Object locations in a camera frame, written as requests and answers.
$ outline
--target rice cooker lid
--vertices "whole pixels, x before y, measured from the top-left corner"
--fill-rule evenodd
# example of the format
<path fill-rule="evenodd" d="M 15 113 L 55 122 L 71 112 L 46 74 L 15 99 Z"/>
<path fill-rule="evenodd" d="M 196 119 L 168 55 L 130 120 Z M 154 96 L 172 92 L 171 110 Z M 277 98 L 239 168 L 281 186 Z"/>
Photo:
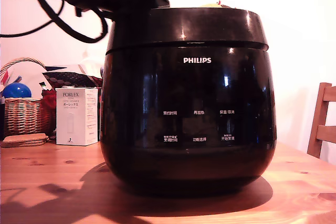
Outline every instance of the rice cooker lid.
<path fill-rule="evenodd" d="M 139 46 L 233 45 L 267 51 L 260 17 L 235 8 L 160 8 L 114 15 L 108 51 Z"/>

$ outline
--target wooden chair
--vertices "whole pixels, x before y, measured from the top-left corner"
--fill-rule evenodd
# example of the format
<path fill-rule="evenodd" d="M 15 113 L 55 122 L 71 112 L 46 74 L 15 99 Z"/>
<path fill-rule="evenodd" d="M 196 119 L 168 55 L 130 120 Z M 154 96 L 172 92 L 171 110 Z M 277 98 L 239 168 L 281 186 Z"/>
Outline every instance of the wooden chair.
<path fill-rule="evenodd" d="M 322 141 L 336 143 L 336 126 L 326 126 L 329 102 L 336 102 L 336 87 L 320 83 L 307 153 L 320 158 Z"/>

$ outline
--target black rice cooker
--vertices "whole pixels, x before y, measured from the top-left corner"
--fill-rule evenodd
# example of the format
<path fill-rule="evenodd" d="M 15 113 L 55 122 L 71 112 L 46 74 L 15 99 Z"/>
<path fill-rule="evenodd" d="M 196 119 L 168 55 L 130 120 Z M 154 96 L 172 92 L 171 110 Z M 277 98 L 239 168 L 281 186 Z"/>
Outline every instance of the black rice cooker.
<path fill-rule="evenodd" d="M 216 194 L 260 177 L 277 138 L 267 49 L 259 16 L 247 10 L 116 14 L 100 142 L 125 188 Z"/>

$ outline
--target wicker basket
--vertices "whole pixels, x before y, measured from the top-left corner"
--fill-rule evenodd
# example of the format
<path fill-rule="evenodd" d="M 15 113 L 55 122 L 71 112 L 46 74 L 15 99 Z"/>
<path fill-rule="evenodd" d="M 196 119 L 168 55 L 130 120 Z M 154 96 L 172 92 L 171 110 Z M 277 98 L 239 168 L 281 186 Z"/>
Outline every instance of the wicker basket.
<path fill-rule="evenodd" d="M 35 62 L 44 67 L 38 60 L 19 58 L 4 65 L 0 75 L 2 76 L 12 65 L 23 61 Z M 5 136 L 33 133 L 49 134 L 53 114 L 41 106 L 41 100 L 33 98 L 5 99 Z"/>

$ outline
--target blue ball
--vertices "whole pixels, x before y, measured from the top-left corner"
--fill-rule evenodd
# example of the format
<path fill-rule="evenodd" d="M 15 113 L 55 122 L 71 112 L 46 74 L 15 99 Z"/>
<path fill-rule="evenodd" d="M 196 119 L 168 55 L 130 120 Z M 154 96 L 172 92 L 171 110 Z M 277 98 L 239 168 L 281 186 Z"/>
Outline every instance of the blue ball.
<path fill-rule="evenodd" d="M 11 83 L 3 90 L 5 98 L 30 98 L 32 97 L 31 91 L 27 85 L 22 83 Z"/>

